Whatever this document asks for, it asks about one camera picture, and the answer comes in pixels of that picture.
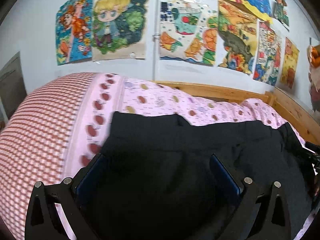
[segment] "white wall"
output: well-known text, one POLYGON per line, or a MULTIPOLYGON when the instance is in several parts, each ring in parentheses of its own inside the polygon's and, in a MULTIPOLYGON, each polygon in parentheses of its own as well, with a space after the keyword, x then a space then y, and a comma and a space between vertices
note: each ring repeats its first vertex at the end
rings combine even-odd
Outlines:
MULTIPOLYGON (((147 12, 145 60, 121 59, 70 63, 58 66, 55 55, 55 17, 67 0, 18 0, 0 26, 0 69, 20 51, 27 93, 47 82, 74 72, 111 72, 134 78, 152 79, 155 8, 147 12)), ((155 5, 156 0, 149 0, 155 5)))
MULTIPOLYGON (((70 63, 57 66, 55 55, 55 16, 67 0, 18 0, 0 26, 0 68, 20 51, 21 66, 27 93, 58 76, 73 72, 113 72, 134 78, 206 83, 264 93, 273 87, 252 80, 251 76, 220 67, 208 67, 181 61, 164 61, 153 72, 153 57, 158 55, 153 42, 156 0, 149 0, 147 15, 147 53, 145 60, 121 59, 70 63)), ((290 21, 288 32, 277 20, 273 26, 300 50, 292 93, 311 107, 308 93, 308 60, 306 48, 309 37, 319 40, 313 22, 297 0, 286 0, 290 21)))

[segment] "bedding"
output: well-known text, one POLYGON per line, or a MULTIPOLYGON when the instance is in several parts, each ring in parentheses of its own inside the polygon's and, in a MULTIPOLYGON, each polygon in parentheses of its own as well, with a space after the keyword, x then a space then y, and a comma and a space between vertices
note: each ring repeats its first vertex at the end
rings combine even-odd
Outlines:
POLYGON ((209 168, 215 154, 264 193, 281 182, 294 237, 310 214, 314 180, 312 165, 295 156, 301 150, 289 123, 194 126, 177 114, 114 112, 100 151, 108 169, 84 214, 101 239, 216 239, 233 207, 215 188, 209 168))
POLYGON ((108 137, 114 111, 178 114, 194 126, 260 120, 278 129, 287 122, 254 98, 239 105, 214 102, 116 74, 76 73, 54 80, 28 95, 0 134, 0 216, 16 239, 24 238, 34 183, 59 183, 87 165, 108 137))

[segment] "bed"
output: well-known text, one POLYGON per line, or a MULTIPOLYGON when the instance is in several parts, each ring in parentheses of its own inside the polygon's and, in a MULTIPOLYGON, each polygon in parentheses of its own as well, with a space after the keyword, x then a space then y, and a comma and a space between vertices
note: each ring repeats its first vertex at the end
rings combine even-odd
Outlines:
MULTIPOLYGON (((172 95, 182 95, 184 92, 195 98, 203 98, 201 100, 206 103, 210 100, 228 102, 233 107, 256 98, 290 122, 304 141, 320 145, 320 126, 301 106, 277 89, 273 93, 257 94, 204 84, 147 82, 116 74, 71 74, 32 92, 0 134, 0 214, 16 239, 23 239, 28 197, 34 183, 42 180, 45 185, 56 184, 65 177, 73 177, 99 151, 99 146, 107 136, 103 131, 108 130, 111 113, 123 111, 139 114, 139 109, 134 109, 129 102, 133 100, 139 106, 144 106, 149 100, 145 95, 148 93, 153 96, 152 87, 173 93, 170 94, 173 104, 179 99, 172 95), (12 141, 12 136, 20 142, 12 141), (44 139, 48 138, 51 144, 41 146, 44 139), (26 139, 29 144, 35 145, 32 149, 21 146, 26 139)), ((163 106, 159 98, 157 104, 163 106)), ((172 106, 168 107, 169 111, 159 114, 176 113, 172 106)), ((4 223, 0 223, 0 228, 8 233, 4 223)))
POLYGON ((209 98, 214 101, 241 103, 248 98, 261 99, 291 123, 305 141, 320 145, 319 124, 305 109, 278 88, 275 88, 274 92, 267 91, 265 94, 258 94, 239 89, 196 83, 167 81, 156 81, 156 83, 182 90, 192 96, 209 98))

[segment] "pink bedsheet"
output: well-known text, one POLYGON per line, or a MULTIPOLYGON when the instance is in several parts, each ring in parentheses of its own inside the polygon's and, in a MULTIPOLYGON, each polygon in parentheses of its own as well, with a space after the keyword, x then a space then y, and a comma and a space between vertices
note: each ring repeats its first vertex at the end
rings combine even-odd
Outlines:
MULTIPOLYGON (((99 152, 101 145, 108 137, 109 126, 114 111, 144 116, 176 113, 195 126, 220 122, 260 120, 265 125, 277 129, 286 122, 272 107, 259 99, 248 99, 239 105, 227 102, 214 102, 205 98, 192 97, 183 91, 157 85, 152 82, 104 73, 72 74, 58 81, 53 81, 31 93, 23 102, 23 105, 28 104, 33 106, 33 108, 18 109, 11 119, 13 121, 10 121, 4 132, 0 135, 0 196, 2 197, 0 215, 15 238, 19 240, 23 239, 23 225, 28 207, 28 198, 30 197, 34 183, 38 180, 43 181, 46 185, 58 183, 65 177, 73 177, 80 168, 86 166, 94 155, 99 152), (77 84, 77 86, 83 88, 81 90, 83 92, 80 93, 75 85, 72 85, 72 80, 75 80, 74 84, 76 84, 76 81, 78 82, 81 77, 87 83, 85 85, 77 84), (55 136, 59 138, 59 130, 54 132, 52 136, 52 131, 50 130, 52 129, 51 124, 48 126, 49 128, 41 128, 42 121, 39 124, 39 121, 36 119, 43 113, 39 113, 37 110, 38 106, 33 104, 35 97, 41 96, 41 94, 42 97, 45 97, 48 91, 67 90, 70 88, 74 89, 74 100, 76 98, 78 101, 80 100, 79 106, 73 107, 70 110, 66 106, 66 103, 63 102, 63 98, 55 100, 53 105, 41 106, 44 113, 50 115, 50 119, 47 121, 51 122, 51 124, 55 123, 56 109, 62 111, 62 119, 70 120, 65 125, 70 132, 66 133, 64 138, 61 138, 64 145, 61 149, 56 149, 55 147, 59 144, 59 140, 56 140, 55 136), (47 158, 49 155, 52 155, 53 150, 50 151, 48 149, 47 142, 44 140, 30 137, 27 142, 29 148, 31 149, 36 145, 41 148, 42 153, 38 154, 38 158, 36 159, 28 159, 23 156, 24 152, 22 152, 23 165, 26 168, 30 167, 33 169, 33 172, 27 176, 27 180, 19 184, 19 190, 16 190, 16 193, 14 193, 10 192, 6 185, 14 183, 14 179, 20 175, 26 176, 25 173, 21 173, 22 164, 15 165, 11 161, 14 159, 13 156, 20 151, 16 145, 26 143, 19 136, 15 137, 13 143, 8 133, 10 130, 16 131, 18 124, 14 120, 17 120, 18 114, 27 114, 29 116, 28 120, 23 121, 25 122, 24 124, 41 130, 42 138, 46 138, 47 141, 49 140, 51 149, 56 150, 53 156, 56 156, 59 160, 63 160, 63 162, 59 161, 59 166, 55 169, 56 179, 51 180, 48 177, 50 167, 44 167, 44 169, 48 169, 44 174, 37 169, 39 165, 36 162, 42 162, 41 158, 47 158)), ((304 145, 305 141, 295 129, 293 130, 301 144, 304 145)), ((60 210, 59 213, 69 237, 74 238, 72 237, 72 230, 68 227, 68 223, 63 216, 63 212, 60 210)))

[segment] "metal screw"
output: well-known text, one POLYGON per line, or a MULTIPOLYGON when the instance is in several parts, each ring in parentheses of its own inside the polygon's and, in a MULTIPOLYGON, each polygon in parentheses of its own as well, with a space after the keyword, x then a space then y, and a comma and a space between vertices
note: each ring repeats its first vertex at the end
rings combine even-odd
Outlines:
POLYGON ((244 178, 244 182, 247 184, 251 184, 252 183, 252 179, 249 177, 244 178))
POLYGON ((72 181, 71 178, 65 178, 65 179, 63 180, 63 183, 68 185, 68 184, 70 184, 71 181, 72 181))
POLYGON ((276 187, 281 187, 281 183, 279 181, 275 181, 274 184, 276 187))
POLYGON ((41 186, 41 181, 37 181, 36 183, 35 183, 35 187, 40 187, 41 186))

